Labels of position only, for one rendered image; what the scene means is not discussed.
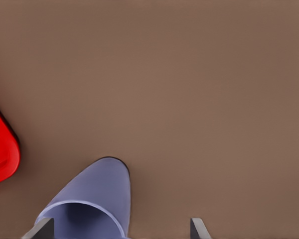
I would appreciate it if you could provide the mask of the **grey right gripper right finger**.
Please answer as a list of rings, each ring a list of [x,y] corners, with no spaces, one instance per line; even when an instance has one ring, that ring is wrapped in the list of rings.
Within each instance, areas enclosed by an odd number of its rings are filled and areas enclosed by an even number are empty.
[[[190,219],[190,239],[211,239],[211,235],[201,218]]]

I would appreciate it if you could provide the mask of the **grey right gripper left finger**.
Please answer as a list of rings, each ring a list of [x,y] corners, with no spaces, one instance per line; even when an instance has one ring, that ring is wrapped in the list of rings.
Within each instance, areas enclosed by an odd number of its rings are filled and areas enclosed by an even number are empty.
[[[55,239],[54,219],[43,218],[24,234],[21,239]]]

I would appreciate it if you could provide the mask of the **blue-grey cup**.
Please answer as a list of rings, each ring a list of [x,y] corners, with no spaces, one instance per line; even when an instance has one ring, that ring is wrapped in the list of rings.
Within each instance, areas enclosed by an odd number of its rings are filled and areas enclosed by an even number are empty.
[[[125,239],[131,215],[131,183],[121,160],[103,157],[81,171],[40,212],[54,219],[56,239]]]

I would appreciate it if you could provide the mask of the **red tray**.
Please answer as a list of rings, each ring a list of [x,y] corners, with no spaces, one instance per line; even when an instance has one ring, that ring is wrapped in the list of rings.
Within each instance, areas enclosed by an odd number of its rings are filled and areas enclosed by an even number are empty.
[[[0,111],[0,182],[11,177],[21,161],[17,135]]]

